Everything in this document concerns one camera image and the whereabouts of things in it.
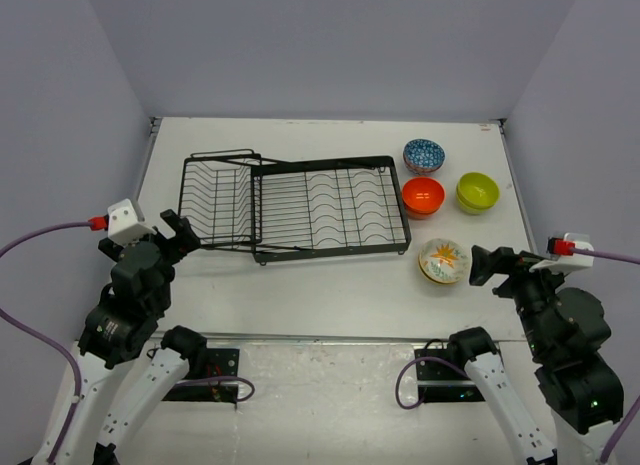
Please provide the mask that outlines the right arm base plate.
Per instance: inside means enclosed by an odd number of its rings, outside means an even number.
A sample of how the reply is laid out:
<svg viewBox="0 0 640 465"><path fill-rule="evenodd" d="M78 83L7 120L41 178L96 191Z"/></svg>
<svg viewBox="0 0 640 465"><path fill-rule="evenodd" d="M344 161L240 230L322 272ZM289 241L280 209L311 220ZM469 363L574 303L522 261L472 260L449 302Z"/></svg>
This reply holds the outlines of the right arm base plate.
<svg viewBox="0 0 640 465"><path fill-rule="evenodd" d="M446 349L447 343L440 339L431 339L415 350L415 358L435 357L452 362ZM418 381L418 395L422 403L473 403L484 402L484 397L475 384L463 378L449 367L432 362L421 361L415 365Z"/></svg>

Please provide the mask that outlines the white bowl leaf pattern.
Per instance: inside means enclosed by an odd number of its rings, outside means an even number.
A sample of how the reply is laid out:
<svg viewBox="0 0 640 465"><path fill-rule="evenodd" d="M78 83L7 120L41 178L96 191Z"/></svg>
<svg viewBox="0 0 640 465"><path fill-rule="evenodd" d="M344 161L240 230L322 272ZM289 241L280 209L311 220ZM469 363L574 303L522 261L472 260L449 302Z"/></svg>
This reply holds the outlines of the white bowl leaf pattern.
<svg viewBox="0 0 640 465"><path fill-rule="evenodd" d="M418 253L419 267L439 267L451 274L459 273L465 279L471 266L470 249L453 240L434 238L424 243Z"/></svg>

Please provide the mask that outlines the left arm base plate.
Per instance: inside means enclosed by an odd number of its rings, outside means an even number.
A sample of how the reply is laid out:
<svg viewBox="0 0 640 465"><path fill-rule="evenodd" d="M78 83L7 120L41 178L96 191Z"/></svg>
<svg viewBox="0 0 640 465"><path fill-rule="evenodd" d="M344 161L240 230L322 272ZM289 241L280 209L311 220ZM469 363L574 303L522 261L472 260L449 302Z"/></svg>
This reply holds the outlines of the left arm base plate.
<svg viewBox="0 0 640 465"><path fill-rule="evenodd" d="M240 350L237 348L208 348L202 368L188 381L206 379L206 382L190 384L170 390L165 402L228 403L236 404L239 385L236 382L217 382L220 376L236 377L239 369Z"/></svg>

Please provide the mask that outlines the white bowl yellow dots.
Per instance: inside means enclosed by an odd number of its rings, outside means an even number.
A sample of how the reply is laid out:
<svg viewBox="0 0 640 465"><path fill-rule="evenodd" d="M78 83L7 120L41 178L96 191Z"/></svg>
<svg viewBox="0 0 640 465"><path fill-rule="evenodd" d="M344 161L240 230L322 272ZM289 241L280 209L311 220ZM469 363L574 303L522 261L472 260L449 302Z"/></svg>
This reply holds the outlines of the white bowl yellow dots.
<svg viewBox="0 0 640 465"><path fill-rule="evenodd" d="M439 285L454 285L459 283L463 278L459 273L451 274L439 267L431 268L430 266L420 266L419 269L428 280Z"/></svg>

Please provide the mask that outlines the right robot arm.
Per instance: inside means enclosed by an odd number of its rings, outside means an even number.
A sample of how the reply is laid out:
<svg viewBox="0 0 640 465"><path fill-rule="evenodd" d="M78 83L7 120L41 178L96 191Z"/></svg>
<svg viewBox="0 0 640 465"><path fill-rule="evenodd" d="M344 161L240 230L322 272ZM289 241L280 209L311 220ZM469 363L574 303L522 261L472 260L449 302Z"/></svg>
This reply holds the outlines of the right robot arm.
<svg viewBox="0 0 640 465"><path fill-rule="evenodd" d="M567 275L592 268L595 252L586 241L553 238L550 253L545 258L509 247L489 251L474 245L469 283L482 286L495 275L504 276L492 292L515 304L557 443L551 445L539 435L508 387L486 330L475 327L451 335L446 365L454 376L468 377L476 385L518 461L607 464L624 423L623 386L599 353L611 329L594 295L564 284Z"/></svg>

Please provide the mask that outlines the green bowl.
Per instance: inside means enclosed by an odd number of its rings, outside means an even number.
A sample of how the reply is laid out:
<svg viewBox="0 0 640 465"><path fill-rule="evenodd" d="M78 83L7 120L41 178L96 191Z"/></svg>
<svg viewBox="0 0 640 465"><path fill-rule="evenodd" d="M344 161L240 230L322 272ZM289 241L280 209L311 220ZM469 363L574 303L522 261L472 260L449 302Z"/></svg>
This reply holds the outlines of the green bowl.
<svg viewBox="0 0 640 465"><path fill-rule="evenodd" d="M471 215L481 215L493 208L500 199L500 190L489 176L469 172L460 177L456 185L459 208Z"/></svg>

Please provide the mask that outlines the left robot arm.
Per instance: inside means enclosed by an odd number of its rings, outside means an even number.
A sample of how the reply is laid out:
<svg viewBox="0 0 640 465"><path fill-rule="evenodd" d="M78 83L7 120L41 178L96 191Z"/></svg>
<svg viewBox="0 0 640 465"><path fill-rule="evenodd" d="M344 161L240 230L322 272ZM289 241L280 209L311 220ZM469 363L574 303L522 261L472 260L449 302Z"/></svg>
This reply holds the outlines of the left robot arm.
<svg viewBox="0 0 640 465"><path fill-rule="evenodd" d="M189 221L173 210L161 213L173 230L167 238L148 226L133 204L108 210L108 235L99 249L114 265L99 302L85 319L72 357L73 386L35 464L113 464L169 390L181 379L201 375L208 364L202 336L187 329L161 351L129 392L116 394L171 305L175 266L199 249Z"/></svg>

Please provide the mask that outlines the orange bowl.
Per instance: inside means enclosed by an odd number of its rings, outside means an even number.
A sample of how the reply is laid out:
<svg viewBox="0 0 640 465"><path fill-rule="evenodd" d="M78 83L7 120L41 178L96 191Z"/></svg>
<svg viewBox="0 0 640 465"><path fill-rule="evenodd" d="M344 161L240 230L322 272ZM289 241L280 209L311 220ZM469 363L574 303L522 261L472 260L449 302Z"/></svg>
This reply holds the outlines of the orange bowl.
<svg viewBox="0 0 640 465"><path fill-rule="evenodd" d="M402 200L410 218L425 219L436 213L446 199L444 187L430 177L415 177L402 188Z"/></svg>

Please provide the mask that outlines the blue patterned bowl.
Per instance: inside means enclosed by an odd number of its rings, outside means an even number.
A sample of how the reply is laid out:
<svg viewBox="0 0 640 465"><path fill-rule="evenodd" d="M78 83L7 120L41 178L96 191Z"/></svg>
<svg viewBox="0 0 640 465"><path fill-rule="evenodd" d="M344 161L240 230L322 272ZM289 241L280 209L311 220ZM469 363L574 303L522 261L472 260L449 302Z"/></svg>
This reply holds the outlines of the blue patterned bowl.
<svg viewBox="0 0 640 465"><path fill-rule="evenodd" d="M429 139L413 139L403 148L403 160L407 169L420 176L429 175L439 170L445 160L445 150L435 141Z"/></svg>

